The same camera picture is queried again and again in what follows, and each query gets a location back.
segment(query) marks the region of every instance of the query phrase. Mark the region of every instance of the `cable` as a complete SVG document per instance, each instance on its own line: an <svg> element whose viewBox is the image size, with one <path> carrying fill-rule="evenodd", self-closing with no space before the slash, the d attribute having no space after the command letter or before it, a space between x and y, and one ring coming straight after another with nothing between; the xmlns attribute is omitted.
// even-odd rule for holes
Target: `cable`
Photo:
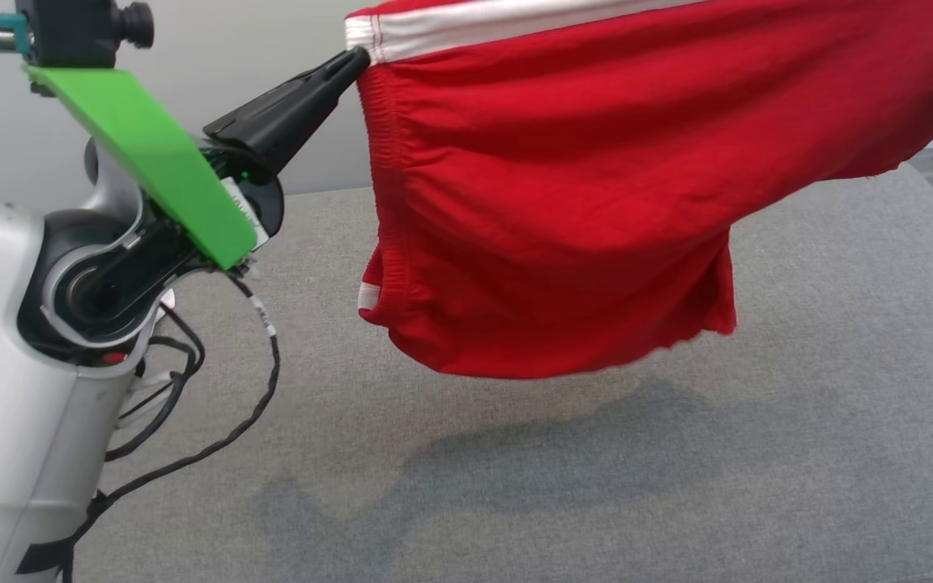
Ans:
<svg viewBox="0 0 933 583"><path fill-rule="evenodd" d="M266 408L269 406L271 399L273 399L275 396L275 388L277 388L279 384L279 373L281 365L279 340L277 339L277 333L275 333L275 327L273 324L271 324L271 318L269 317L269 313L267 312L266 307L264 307L263 303L254 295L254 292L252 292L251 289L249 289L243 282L236 279L236 276L229 274L227 275L229 277L229 281L231 281L233 285L236 285L236 287L240 289L241 292L243 292L244 296L247 296L247 299L249 302L251 302L251 305L254 306L254 309L258 313L258 317L262 319L262 325L264 329L266 329L266 334L269 335L271 357L273 357L273 368L271 369L271 373L269 375L269 385L267 385L266 393L262 395L262 398L259 399L257 405L254 407L254 411L251 412L251 415L249 415L249 417L243 422L238 424L236 428L234 428L232 432L230 432L229 435L222 440L218 440L217 442L208 445L207 447L203 448L200 453L190 455L189 457L184 457L181 460L174 462L173 464L166 465L163 468L138 477L137 479L134 479L125 484L125 486L119 487L108 496L104 496L101 492L97 493L96 498L93 499L92 504L90 504L88 507L88 516L86 517L85 523L82 524L80 528L78 528L77 532L75 532L67 539L68 546L70 546L70 552L68 552L66 563L60 565L60 568L62 568L63 583L73 583L74 580L75 545L77 545L78 541L81 540L81 538L87 534L93 525L96 524L96 521L100 520L100 517L103 516L107 510L111 509L111 507L114 506L121 498L132 494L134 491L139 490L139 488L146 486L146 484L152 483L152 481L162 479L162 477L192 466L193 464L196 464L196 462L202 462L211 455L214 455L222 449L232 445L234 442L236 442L237 439L240 439L240 436L243 436L245 432L248 431L248 429L256 424L256 422L262 417L262 414L264 414ZM169 315L171 315L172 310L165 310L168 311ZM193 330L190 329L184 321L178 320L177 317L173 317L173 320L175 320L175 324L178 325L179 329L182 329L182 332L189 335L190 339L193 340L194 346L196 346L197 350L200 351L200 354L203 355L203 344L199 342L199 338L197 338L196 334L193 333ZM175 340L172 341L176 344L181 344ZM191 364L191 360L188 358L186 363L188 363L188 365ZM190 370L199 370L198 364L202 363L202 359L193 358ZM181 394L181 388L185 386L185 382L188 380L189 377L187 377L185 374L179 374L179 376L175 377L175 386L173 391L177 392L177 394Z"/></svg>
<svg viewBox="0 0 933 583"><path fill-rule="evenodd" d="M118 419L127 419L131 417L134 413L142 409L142 407L149 405L149 403L151 403L152 401L155 401L155 399L158 398L160 395L165 394L167 390L171 389L171 386L173 384L174 384L173 381L168 381L167 385L160 387L154 394L149 395L148 398L142 399L142 401L139 402L139 405L133 406L132 409L129 409L125 413L122 413L121 416L118 417Z"/></svg>
<svg viewBox="0 0 933 583"><path fill-rule="evenodd" d="M121 414L120 419L129 418L132 416L132 414L142 409L142 407L147 406L148 403L155 401L160 397L160 395L164 394L165 391L169 389L171 390L171 394L168 395L167 401L164 402L164 405L160 406L160 410L158 414L156 414L156 417L153 417L153 420L149 422L149 424L146 425L146 427L142 429L142 431L139 432L137 436L134 436L134 438L125 443L125 445L107 451L107 462L115 462L120 460L122 457L126 457L126 455L131 455L134 453L134 451L136 451L136 449L145 443L146 440L151 438L153 434L158 432L158 429L164 425L164 422L168 420L168 417L171 415L172 411L175 409L175 406L178 404L178 398L181 397L182 389L185 388L185 383L191 379L194 374L200 372L200 368L202 368L204 365L204 360L207 358L207 348L204 347L204 343L200 339L200 336L197 336L197 333L193 332L193 328L191 328L189 324L186 324L185 320L182 320L178 313L175 313L175 310L170 309L170 307L164 304L160 304L160 308L165 311L168 317L170 317L171 320L175 322L175 325L178 326L178 329L182 331L182 334L188 337L188 339L193 343L193 346L196 347L195 361L191 365L189 359L186 359L186 368L181 374L181 381L179 381L178 377L175 377L173 374L170 383L160 388L151 396L148 396L148 398L144 398L143 401L138 403L138 405L131 407L125 413ZM151 345L155 344L155 339L169 340L170 343L181 344L170 338L155 336L151 339ZM163 344L163 346L175 348L175 350L186 351L186 355L189 355L188 351L192 350L192 348L189 348L189 346L186 346L186 344L181 344L182 347L178 347L177 344L170 343L156 341L156 344Z"/></svg>
<svg viewBox="0 0 933 583"><path fill-rule="evenodd" d="M125 445L107 451L107 462L115 462L122 457L126 457L126 455L131 455L139 446L146 443L146 440L151 438L153 434L156 434L156 431L168 420L171 412L175 410L175 406L178 404L178 398L182 396L182 389L185 388L185 382L193 376L196 370L197 353L193 348L189 347L189 344L179 343L178 340L163 336L153 336L149 339L149 344L151 344L151 346L164 346L174 348L174 350L177 351L183 351L185 353L185 370L182 374L172 372L172 388L171 394L168 395L168 401L164 402L164 405L160 407L160 411L156 414L156 417L153 417L153 420L149 422L138 435L130 439Z"/></svg>
<svg viewBox="0 0 933 583"><path fill-rule="evenodd" d="M240 288L241 292L244 292L244 296L247 296L247 299L257 310L258 316L262 319L262 324L266 328L267 334L269 334L269 343L271 345L271 355L273 356L273 369L271 369L271 374L269 376L269 388L266 389L266 394L262 396L262 399L258 401L257 405L254 407L254 411L249 415L249 417L238 424L236 428L226 436L225 439L218 440L211 445L203 448L200 453L195 455L190 455L189 457L184 457L181 460L174 462L173 464L166 465L163 468L149 472L139 479L134 479L130 483L125 484L125 486L119 487L113 494L107 497L108 504L112 505L113 503L120 500L123 496L129 495L130 493L139 490L139 488L146 486L146 484L151 483L153 480L162 479L164 476L173 474L181 470L196 464L196 462L202 462L206 460L211 455L218 453L222 449L232 445L233 442L236 442L237 439L240 439L241 435L244 435L258 420L262 417L262 414L266 410L266 407L269 406L271 399L275 395L275 387L279 384L279 372L280 372L280 353L279 353L279 340L277 339L277 334L275 334L275 328L271 324L271 318L269 313L264 309L262 302L257 299L254 295L254 292L251 291L240 280L229 277L231 281L237 288Z"/></svg>

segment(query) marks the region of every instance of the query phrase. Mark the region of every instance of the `green plate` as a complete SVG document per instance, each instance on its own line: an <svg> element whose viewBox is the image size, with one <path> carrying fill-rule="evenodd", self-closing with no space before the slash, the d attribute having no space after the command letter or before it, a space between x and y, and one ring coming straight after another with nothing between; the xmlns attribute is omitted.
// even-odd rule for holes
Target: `green plate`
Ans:
<svg viewBox="0 0 933 583"><path fill-rule="evenodd" d="M230 269L257 237L192 138L124 70L27 67L190 239Z"/></svg>

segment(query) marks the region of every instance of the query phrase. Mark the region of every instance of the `red shorts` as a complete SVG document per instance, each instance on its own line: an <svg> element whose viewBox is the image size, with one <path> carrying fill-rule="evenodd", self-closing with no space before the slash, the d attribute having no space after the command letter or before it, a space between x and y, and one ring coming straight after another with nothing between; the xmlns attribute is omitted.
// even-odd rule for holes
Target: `red shorts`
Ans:
<svg viewBox="0 0 933 583"><path fill-rule="evenodd" d="M360 313L438 372L729 334L734 222L933 139L932 0L397 0L347 37L381 222Z"/></svg>

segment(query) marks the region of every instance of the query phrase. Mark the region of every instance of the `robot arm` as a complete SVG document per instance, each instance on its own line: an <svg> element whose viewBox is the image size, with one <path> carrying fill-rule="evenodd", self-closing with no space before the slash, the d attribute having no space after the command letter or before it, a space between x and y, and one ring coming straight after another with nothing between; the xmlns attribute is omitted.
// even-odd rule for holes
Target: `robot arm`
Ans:
<svg viewBox="0 0 933 583"><path fill-rule="evenodd" d="M16 0L16 8L0 15L0 53L22 54L32 90L57 97L92 134L85 166L96 185L82 209L38 215L0 204L0 583L48 583L117 498L196 461L96 497L145 351L181 347L153 337L160 297L197 270L226 272L249 296L238 282L245 258L282 226L278 173L369 57L342 53L193 139L114 70L122 43L152 44L145 5ZM275 337L273 352L278 363ZM188 358L186 372L199 368L202 347ZM187 377L173 380L172 405ZM266 401L200 458L236 439Z"/></svg>

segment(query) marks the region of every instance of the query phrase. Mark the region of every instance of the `gray fabric surface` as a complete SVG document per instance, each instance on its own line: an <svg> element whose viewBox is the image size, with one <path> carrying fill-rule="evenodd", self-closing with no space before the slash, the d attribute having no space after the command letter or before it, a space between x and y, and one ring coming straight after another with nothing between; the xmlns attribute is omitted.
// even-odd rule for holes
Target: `gray fabric surface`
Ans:
<svg viewBox="0 0 933 583"><path fill-rule="evenodd" d="M112 509L79 583L933 582L933 191L816 185L736 229L740 332L593 376L439 377L353 308L368 191L290 200L256 284L266 418ZM210 358L115 487L226 434L269 355L225 281Z"/></svg>

